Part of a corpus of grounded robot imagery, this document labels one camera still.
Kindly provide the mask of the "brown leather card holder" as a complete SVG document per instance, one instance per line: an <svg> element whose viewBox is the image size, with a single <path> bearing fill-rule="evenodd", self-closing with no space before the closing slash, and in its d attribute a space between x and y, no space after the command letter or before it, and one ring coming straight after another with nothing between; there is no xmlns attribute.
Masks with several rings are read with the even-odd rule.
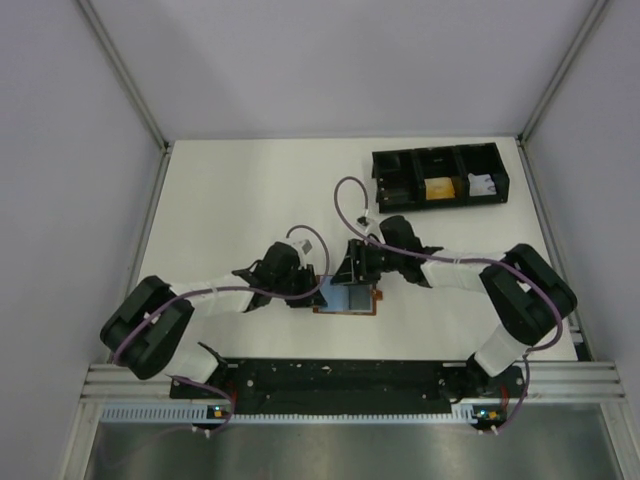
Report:
<svg viewBox="0 0 640 480"><path fill-rule="evenodd" d="M320 288L326 304L313 308L314 314L375 316L377 305L383 300L383 292L376 284L338 285L332 284L333 276L320 276L323 285Z"/></svg>

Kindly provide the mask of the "yellow credit card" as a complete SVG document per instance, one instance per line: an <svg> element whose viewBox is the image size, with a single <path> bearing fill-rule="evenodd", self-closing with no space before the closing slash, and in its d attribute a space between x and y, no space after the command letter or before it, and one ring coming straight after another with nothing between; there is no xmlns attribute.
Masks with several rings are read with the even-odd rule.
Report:
<svg viewBox="0 0 640 480"><path fill-rule="evenodd" d="M448 200L456 197L455 187L450 177L426 178L424 185L427 201Z"/></svg>

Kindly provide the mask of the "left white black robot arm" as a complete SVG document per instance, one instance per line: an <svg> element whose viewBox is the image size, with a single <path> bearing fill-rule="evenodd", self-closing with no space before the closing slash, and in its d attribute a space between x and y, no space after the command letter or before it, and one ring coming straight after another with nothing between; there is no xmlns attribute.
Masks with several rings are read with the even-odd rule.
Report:
<svg viewBox="0 0 640 480"><path fill-rule="evenodd" d="M253 312L274 298L291 308L325 303L307 261L311 249L308 240L278 241L249 267L205 282L147 276L107 320L100 340L140 380L166 375L204 383L223 364L204 340L209 321Z"/></svg>

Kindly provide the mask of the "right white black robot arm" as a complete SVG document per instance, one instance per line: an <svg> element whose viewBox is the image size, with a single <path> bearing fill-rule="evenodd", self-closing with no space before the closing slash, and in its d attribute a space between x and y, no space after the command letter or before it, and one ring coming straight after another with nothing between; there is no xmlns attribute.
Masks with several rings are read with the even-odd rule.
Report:
<svg viewBox="0 0 640 480"><path fill-rule="evenodd" d="M516 360L560 340L563 321L575 310L577 297L530 245L483 257L422 245L400 215L379 223L378 234L369 230L373 223L366 216L359 218L332 284L375 285L383 274L397 273L428 290L426 317L432 327L476 317L473 305L453 305L453 290L482 294L491 302L499 322L449 387L484 392Z"/></svg>

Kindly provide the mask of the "white card in tray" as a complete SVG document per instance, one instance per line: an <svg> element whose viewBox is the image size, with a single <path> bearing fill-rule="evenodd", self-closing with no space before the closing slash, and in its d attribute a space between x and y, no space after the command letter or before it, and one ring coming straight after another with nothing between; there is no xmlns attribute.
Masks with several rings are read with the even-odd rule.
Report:
<svg viewBox="0 0 640 480"><path fill-rule="evenodd" d="M470 197L484 197L497 194L496 184L490 174L475 175L469 173L467 179L469 182Z"/></svg>

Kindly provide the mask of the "black three-compartment organizer tray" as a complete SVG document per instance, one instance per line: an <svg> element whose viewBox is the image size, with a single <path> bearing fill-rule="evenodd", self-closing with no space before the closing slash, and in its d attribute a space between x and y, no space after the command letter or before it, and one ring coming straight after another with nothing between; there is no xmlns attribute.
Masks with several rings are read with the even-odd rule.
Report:
<svg viewBox="0 0 640 480"><path fill-rule="evenodd" d="M494 143L374 152L371 176L382 214L502 204L510 191Z"/></svg>

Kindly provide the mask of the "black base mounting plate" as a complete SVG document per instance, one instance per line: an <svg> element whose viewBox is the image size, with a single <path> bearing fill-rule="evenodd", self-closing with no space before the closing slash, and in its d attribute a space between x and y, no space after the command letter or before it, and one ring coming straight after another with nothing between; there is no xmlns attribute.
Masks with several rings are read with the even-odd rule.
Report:
<svg viewBox="0 0 640 480"><path fill-rule="evenodd" d="M440 414L465 399L500 403L524 388L522 370L496 377L467 362L229 358L205 382L239 414Z"/></svg>

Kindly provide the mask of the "aluminium front frame rail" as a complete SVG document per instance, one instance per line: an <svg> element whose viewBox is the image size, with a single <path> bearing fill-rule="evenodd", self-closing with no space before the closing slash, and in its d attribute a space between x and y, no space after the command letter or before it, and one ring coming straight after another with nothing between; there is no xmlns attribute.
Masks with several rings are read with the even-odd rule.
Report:
<svg viewBox="0 0 640 480"><path fill-rule="evenodd" d="M591 404L623 402L626 393L612 362L532 361L526 400L530 403ZM169 379L137 379L108 364L92 365L81 390L82 402L160 401L169 398Z"/></svg>

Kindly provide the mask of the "left aluminium corner post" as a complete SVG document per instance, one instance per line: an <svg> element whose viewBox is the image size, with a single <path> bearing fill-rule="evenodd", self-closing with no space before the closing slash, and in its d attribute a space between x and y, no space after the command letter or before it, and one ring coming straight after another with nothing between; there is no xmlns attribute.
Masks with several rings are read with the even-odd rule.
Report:
<svg viewBox="0 0 640 480"><path fill-rule="evenodd" d="M97 42L111 72L137 115L138 120L156 147L161 152L166 152L169 149L170 142L162 133L158 122L155 120L93 2L89 0L74 0L73 4Z"/></svg>

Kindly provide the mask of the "aluminium corner post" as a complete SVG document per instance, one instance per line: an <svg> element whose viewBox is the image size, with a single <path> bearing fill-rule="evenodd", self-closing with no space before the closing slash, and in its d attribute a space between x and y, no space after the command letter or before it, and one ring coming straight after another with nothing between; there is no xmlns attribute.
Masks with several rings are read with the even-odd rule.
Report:
<svg viewBox="0 0 640 480"><path fill-rule="evenodd" d="M161 152L166 152L169 149L170 142L162 133L158 122L155 120L93 2L89 0L74 0L73 4L97 42L111 72L137 115L138 120L156 147Z"/></svg>
<svg viewBox="0 0 640 480"><path fill-rule="evenodd" d="M525 145L533 136L539 124L543 120L552 102L561 89L564 81L569 76L571 69L586 49L591 37L604 21L607 11L613 4L610 0L592 1L586 16L581 21L578 30L553 71L542 94L536 102L533 110L527 118L521 132L518 134L518 142Z"/></svg>

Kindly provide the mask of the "right aluminium corner post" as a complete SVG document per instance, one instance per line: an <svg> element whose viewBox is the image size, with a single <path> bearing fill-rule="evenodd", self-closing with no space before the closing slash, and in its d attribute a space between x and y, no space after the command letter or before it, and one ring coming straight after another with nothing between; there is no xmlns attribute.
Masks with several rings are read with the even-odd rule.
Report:
<svg viewBox="0 0 640 480"><path fill-rule="evenodd" d="M552 102L561 89L564 81L569 76L571 69L586 49L591 37L604 21L607 11L613 4L610 0L592 1L586 16L581 21L578 30L553 71L542 94L536 102L533 110L527 118L521 132L518 134L518 142L525 145L533 136L539 124L543 120Z"/></svg>

